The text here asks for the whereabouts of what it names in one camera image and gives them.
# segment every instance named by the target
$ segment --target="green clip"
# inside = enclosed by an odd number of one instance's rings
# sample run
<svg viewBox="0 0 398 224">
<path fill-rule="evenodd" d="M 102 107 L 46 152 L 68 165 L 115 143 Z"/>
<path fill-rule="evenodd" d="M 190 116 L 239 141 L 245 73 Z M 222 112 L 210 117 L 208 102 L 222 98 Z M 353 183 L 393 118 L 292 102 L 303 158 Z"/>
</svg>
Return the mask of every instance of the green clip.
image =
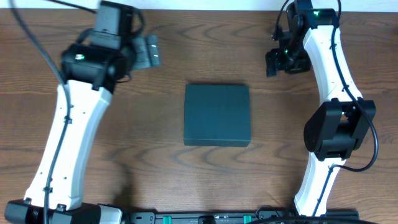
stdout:
<svg viewBox="0 0 398 224">
<path fill-rule="evenodd" d="M 172 217 L 163 217 L 163 224 L 172 224 Z"/>
<path fill-rule="evenodd" d="M 244 215 L 243 216 L 243 224 L 247 224 L 251 222 L 251 215 Z"/>
</svg>

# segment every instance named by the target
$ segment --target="wooden table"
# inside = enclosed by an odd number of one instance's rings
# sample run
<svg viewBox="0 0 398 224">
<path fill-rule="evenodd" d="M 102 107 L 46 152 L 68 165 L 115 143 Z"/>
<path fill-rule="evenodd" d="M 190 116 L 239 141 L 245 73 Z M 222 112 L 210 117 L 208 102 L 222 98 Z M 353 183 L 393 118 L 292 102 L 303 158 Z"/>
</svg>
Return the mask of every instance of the wooden table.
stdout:
<svg viewBox="0 0 398 224">
<path fill-rule="evenodd" d="M 21 10 L 55 61 L 94 15 L 79 10 Z M 265 53 L 276 12 L 144 11 L 160 37 L 163 65 L 117 86 L 98 128 L 85 201 L 164 211 L 286 207 L 308 161 L 303 127 L 318 108 L 313 71 L 266 77 Z M 344 12 L 342 41 L 352 76 L 374 100 L 379 159 L 371 170 L 340 171 L 328 208 L 356 208 L 362 219 L 398 222 L 398 14 Z M 0 11 L 0 222 L 7 201 L 22 198 L 49 135 L 57 81 L 11 14 Z M 252 143 L 183 145 L 185 85 L 250 87 Z M 373 153 L 368 133 L 348 165 Z"/>
</svg>

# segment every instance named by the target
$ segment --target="wood grain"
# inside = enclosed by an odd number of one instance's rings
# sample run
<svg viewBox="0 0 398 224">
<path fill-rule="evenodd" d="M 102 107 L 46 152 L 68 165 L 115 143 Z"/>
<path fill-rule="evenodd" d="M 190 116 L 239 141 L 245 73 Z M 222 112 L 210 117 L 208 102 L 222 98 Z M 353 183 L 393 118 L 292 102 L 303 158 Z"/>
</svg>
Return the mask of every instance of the wood grain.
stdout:
<svg viewBox="0 0 398 224">
<path fill-rule="evenodd" d="M 22 10 L 55 61 L 94 16 L 77 10 Z M 160 37 L 163 66 L 117 86 L 88 162 L 85 201 L 158 211 L 254 210 L 289 205 L 308 156 L 303 127 L 318 107 L 313 72 L 266 78 L 265 53 L 276 12 L 144 11 Z M 361 174 L 341 171 L 328 208 L 356 208 L 362 219 L 398 222 L 398 14 L 342 15 L 343 48 L 366 99 L 377 106 L 380 155 Z M 0 11 L 0 223 L 21 198 L 50 131 L 57 81 L 7 10 Z M 187 83 L 250 87 L 252 143 L 183 145 Z M 348 164 L 373 153 L 367 135 Z"/>
</svg>

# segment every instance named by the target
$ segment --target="dark box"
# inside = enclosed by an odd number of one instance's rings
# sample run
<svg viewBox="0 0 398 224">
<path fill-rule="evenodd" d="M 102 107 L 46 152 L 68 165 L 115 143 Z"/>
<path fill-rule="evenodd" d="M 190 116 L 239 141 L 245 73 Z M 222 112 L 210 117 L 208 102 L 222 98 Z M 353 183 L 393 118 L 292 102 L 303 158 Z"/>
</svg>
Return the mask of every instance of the dark box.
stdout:
<svg viewBox="0 0 398 224">
<path fill-rule="evenodd" d="M 187 85 L 184 144 L 240 146 L 251 142 L 249 87 Z"/>
</svg>

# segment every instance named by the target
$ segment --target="white background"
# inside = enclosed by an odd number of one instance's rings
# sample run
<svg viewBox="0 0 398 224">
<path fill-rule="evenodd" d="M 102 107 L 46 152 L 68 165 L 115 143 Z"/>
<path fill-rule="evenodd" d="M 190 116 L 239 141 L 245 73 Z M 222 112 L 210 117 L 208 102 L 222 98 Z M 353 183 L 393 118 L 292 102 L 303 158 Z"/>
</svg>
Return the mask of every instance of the white background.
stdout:
<svg viewBox="0 0 398 224">
<path fill-rule="evenodd" d="M 97 8 L 99 0 L 65 0 L 85 7 Z M 285 0 L 110 0 L 139 9 L 186 10 L 279 10 Z M 44 0 L 15 0 L 17 7 L 65 8 Z M 398 0 L 341 0 L 343 11 L 398 12 Z M 337 0 L 312 0 L 314 8 L 337 10 Z M 0 7 L 8 7 L 8 0 L 0 0 Z"/>
</svg>

